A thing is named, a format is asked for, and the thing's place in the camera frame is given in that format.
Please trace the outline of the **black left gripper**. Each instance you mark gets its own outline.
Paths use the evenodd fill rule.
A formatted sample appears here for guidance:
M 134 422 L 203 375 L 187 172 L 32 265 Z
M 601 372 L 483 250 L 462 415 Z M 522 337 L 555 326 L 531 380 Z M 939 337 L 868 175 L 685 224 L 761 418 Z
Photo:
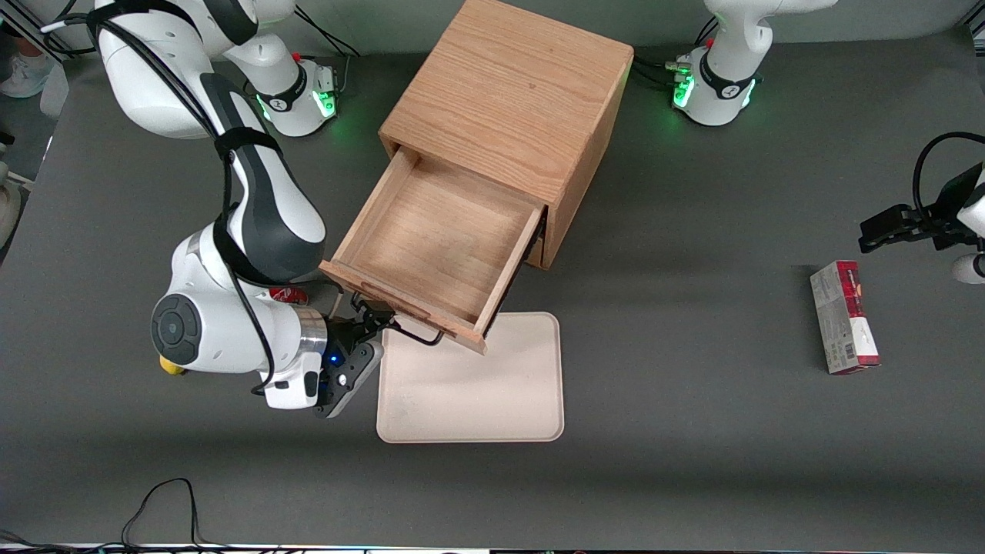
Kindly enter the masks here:
M 957 243 L 981 245 L 984 235 L 984 183 L 981 162 L 947 180 L 929 207 L 928 220 L 914 207 L 897 204 L 860 224 L 859 249 L 863 255 L 901 242 L 924 241 L 923 229 L 935 229 L 936 249 Z

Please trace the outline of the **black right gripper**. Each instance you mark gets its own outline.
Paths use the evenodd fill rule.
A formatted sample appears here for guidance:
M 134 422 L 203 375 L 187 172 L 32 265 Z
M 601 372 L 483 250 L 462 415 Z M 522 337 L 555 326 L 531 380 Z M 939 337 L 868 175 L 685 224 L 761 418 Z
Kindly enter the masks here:
M 349 306 L 358 320 L 325 319 L 328 342 L 313 407 L 320 419 L 335 418 L 348 406 L 382 361 L 383 347 L 377 334 L 398 328 L 396 312 L 387 304 L 351 295 Z

